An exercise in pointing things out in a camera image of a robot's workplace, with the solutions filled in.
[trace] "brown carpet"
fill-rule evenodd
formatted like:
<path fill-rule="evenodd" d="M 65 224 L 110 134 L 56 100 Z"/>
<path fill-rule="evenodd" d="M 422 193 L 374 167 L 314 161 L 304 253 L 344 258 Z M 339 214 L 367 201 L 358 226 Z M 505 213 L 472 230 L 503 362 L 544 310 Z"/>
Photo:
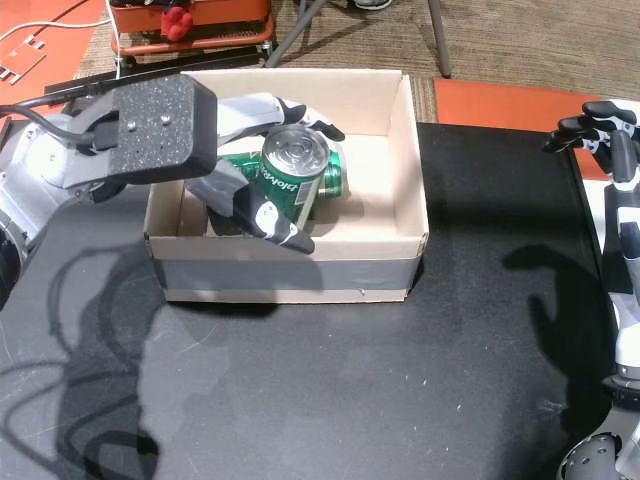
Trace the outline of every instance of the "brown carpet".
<path fill-rule="evenodd" d="M 640 98 L 637 0 L 443 0 L 442 9 L 454 78 Z M 284 38 L 296 7 L 273 0 L 273 10 Z M 113 69 L 109 38 L 109 26 L 96 31 L 77 76 Z M 402 69 L 413 77 L 418 119 L 435 119 L 427 0 L 395 0 L 375 13 L 334 0 L 282 66 Z"/>

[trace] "shoe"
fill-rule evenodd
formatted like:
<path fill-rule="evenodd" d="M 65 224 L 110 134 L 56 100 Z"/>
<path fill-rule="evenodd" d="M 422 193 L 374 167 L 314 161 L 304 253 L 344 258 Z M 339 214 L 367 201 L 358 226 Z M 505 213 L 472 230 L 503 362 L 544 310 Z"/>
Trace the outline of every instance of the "shoe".
<path fill-rule="evenodd" d="M 393 0 L 355 0 L 355 5 L 363 10 L 382 10 L 387 8 Z"/>

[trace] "orange mat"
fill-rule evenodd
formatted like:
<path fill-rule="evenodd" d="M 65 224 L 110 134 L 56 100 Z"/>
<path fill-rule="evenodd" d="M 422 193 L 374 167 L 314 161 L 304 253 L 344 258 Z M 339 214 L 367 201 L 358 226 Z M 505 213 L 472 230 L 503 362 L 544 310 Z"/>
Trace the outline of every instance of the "orange mat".
<path fill-rule="evenodd" d="M 550 132 L 561 118 L 580 114 L 584 102 L 599 100 L 548 88 L 443 78 L 435 79 L 434 84 L 438 121 L 453 125 Z M 589 152 L 580 149 L 576 155 L 583 178 L 607 179 Z"/>
<path fill-rule="evenodd" d="M 0 34 L 14 25 L 50 21 L 78 0 L 0 0 Z M 89 0 L 62 17 L 63 23 L 94 23 L 104 11 L 104 0 Z M 30 27 L 19 30 L 0 41 L 0 62 L 26 37 L 38 30 Z M 46 57 L 15 85 L 0 81 L 0 104 L 16 103 L 43 94 L 44 87 L 71 80 L 82 62 L 93 28 L 62 29 L 49 27 L 37 36 L 46 42 L 42 52 Z"/>

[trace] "open cardboard box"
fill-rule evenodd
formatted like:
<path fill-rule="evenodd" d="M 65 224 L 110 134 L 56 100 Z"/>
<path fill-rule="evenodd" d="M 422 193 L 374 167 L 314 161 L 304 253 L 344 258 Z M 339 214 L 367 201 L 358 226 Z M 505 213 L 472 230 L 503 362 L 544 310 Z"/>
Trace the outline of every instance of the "open cardboard box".
<path fill-rule="evenodd" d="M 288 68 L 188 74 L 219 98 L 270 92 L 326 115 L 347 134 L 349 193 L 316 201 L 305 227 L 316 249 L 307 256 L 260 239 L 215 236 L 182 182 L 153 185 L 145 238 L 167 300 L 403 301 L 429 232 L 409 78 Z"/>

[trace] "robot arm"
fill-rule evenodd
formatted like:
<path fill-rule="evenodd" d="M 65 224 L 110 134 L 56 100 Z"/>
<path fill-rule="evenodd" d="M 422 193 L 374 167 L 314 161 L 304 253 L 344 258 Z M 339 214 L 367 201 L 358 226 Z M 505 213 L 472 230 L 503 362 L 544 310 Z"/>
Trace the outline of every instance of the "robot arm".
<path fill-rule="evenodd" d="M 0 106 L 0 116 L 12 108 Z M 305 105 L 270 94 L 218 101 L 184 75 L 111 90 L 75 117 L 27 113 L 34 122 L 9 121 L 0 132 L 0 308 L 58 210 L 108 200 L 127 184 L 186 180 L 203 203 L 249 234 L 311 253 L 311 238 L 264 192 L 217 162 L 217 147 L 290 123 L 344 138 Z"/>
<path fill-rule="evenodd" d="M 545 148 L 590 150 L 614 187 L 613 222 L 622 269 L 603 266 L 603 282 L 618 318 L 617 372 L 604 380 L 609 415 L 593 435 L 565 456 L 559 480 L 640 479 L 640 103 L 590 102 L 584 115 L 561 120 Z"/>

